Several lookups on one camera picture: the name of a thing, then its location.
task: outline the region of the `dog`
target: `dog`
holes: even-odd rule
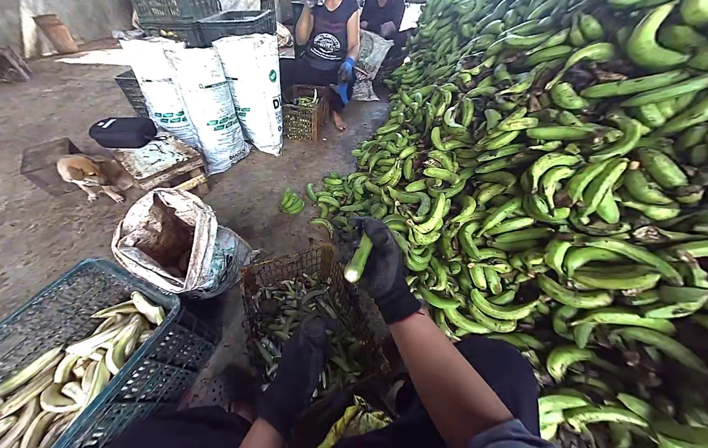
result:
[[[133,179],[120,163],[112,158],[77,154],[63,156],[56,164],[58,173],[67,182],[75,183],[89,195],[89,202],[96,201],[105,192],[110,199],[122,203],[121,191],[132,187]],[[101,187],[94,191],[91,187]]]

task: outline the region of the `concrete floor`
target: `concrete floor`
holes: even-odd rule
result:
[[[112,259],[112,232],[143,194],[128,190],[129,201],[121,205],[105,196],[88,203],[82,191],[51,196],[20,175],[22,148],[69,137],[83,152],[102,154],[88,137],[88,127],[105,117],[133,115],[113,80],[123,67],[53,60],[30,66],[34,71],[30,82],[0,84],[0,320],[80,260]],[[325,141],[286,140],[280,157],[253,151],[229,171],[213,176],[204,201],[221,225],[271,255],[326,240],[325,230],[308,223],[317,214],[313,207],[295,216],[278,212],[281,194],[287,187],[302,190],[330,170],[353,171],[350,150],[386,115],[384,101],[351,103],[344,113],[347,131],[338,132],[328,124]],[[242,355],[242,307],[235,292],[195,309],[212,310],[225,323],[220,351],[229,352],[217,355]]]

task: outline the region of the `black glove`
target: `black glove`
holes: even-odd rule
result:
[[[355,233],[365,233],[373,243],[360,282],[373,297],[385,322],[403,321],[420,309],[420,301],[407,285],[407,267],[390,229],[380,220],[355,218]]]
[[[260,400],[258,416],[276,429],[285,440],[309,405],[312,391],[326,362],[326,324],[309,317],[294,331],[282,348],[277,377]]]

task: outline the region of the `wooden pallet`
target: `wooden pallet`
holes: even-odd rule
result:
[[[142,190],[149,191],[159,187],[180,188],[193,190],[198,196],[210,192],[208,178],[203,172],[202,156],[178,139],[169,137],[162,144],[109,151]],[[189,175],[190,179],[172,186],[177,178],[184,175]]]

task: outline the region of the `black sleeveless shirt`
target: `black sleeveless shirt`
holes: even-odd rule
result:
[[[343,0],[334,11],[326,9],[326,5],[312,8],[312,31],[305,53],[311,66],[320,70],[340,67],[349,52],[347,24],[357,10],[357,0]]]

